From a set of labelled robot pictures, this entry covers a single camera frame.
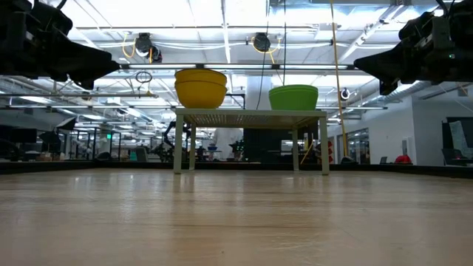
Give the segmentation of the person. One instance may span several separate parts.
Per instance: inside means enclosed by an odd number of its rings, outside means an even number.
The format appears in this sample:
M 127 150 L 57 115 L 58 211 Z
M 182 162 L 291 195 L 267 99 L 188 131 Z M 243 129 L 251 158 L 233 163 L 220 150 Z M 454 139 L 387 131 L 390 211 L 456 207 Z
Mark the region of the person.
M 243 139 L 243 130 L 238 128 L 216 128 L 212 143 L 217 147 L 217 153 L 214 159 L 226 161 L 228 158 L 234 158 L 231 144 Z

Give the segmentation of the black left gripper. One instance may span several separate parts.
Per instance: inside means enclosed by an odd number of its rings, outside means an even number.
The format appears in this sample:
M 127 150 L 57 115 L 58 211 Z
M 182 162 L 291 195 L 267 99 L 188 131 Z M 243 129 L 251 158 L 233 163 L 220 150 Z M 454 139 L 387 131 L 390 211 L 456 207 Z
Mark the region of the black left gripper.
M 61 82 L 71 79 L 92 90 L 97 79 L 120 69 L 120 64 L 110 61 L 108 52 L 72 42 L 60 31 L 35 35 L 24 30 L 22 37 L 19 74 L 24 77 Z

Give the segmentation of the dark desk monitor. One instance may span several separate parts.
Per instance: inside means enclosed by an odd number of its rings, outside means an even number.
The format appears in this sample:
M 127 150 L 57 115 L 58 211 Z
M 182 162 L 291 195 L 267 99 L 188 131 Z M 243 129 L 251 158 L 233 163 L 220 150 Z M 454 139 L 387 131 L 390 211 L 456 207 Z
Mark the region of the dark desk monitor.
M 35 143 L 37 134 L 36 129 L 0 125 L 0 144 Z

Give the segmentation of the pale green perforated metal shelf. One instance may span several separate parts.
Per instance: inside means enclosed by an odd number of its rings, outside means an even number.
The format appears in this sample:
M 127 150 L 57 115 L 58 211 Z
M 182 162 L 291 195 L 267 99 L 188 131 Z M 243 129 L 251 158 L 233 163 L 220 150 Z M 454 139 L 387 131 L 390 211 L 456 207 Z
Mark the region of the pale green perforated metal shelf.
M 185 123 L 191 126 L 189 169 L 195 169 L 195 140 L 198 127 L 237 129 L 288 129 L 292 131 L 293 169 L 299 169 L 298 130 L 319 122 L 321 141 L 321 172 L 330 173 L 327 136 L 327 113 L 322 111 L 252 110 L 252 109 L 175 109 L 177 139 L 175 140 L 173 172 L 182 173 L 182 133 Z

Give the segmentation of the thin black metal bracket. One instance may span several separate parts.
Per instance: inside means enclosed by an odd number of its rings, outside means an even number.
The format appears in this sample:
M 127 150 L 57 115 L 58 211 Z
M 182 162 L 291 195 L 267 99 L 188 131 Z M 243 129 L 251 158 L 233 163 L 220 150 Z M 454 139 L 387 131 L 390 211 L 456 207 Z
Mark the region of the thin black metal bracket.
M 232 106 L 238 106 L 241 109 L 246 109 L 245 94 L 242 94 L 242 93 L 227 93 L 225 96 L 227 98 L 231 99 Z

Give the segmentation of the yellow patterned mini bowl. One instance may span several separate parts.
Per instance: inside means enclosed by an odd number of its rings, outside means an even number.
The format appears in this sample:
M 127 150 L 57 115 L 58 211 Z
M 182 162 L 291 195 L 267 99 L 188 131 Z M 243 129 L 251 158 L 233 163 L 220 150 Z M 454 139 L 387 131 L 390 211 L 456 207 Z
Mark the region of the yellow patterned mini bowl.
M 179 102 L 187 109 L 217 109 L 227 92 L 225 86 L 207 81 L 184 81 L 174 87 Z
M 203 81 L 226 86 L 227 77 L 211 69 L 182 69 L 174 74 L 174 85 L 189 81 Z

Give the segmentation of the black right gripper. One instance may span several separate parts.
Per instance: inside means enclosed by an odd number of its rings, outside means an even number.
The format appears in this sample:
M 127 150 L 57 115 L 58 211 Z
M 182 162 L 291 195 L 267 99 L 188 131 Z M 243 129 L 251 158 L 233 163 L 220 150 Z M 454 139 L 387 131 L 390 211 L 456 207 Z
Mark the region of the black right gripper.
M 398 83 L 459 81 L 455 43 L 439 47 L 434 44 L 414 46 L 415 68 L 405 55 L 405 50 L 397 45 L 386 52 L 358 58 L 353 64 L 378 79 L 379 94 L 383 96 L 396 90 Z

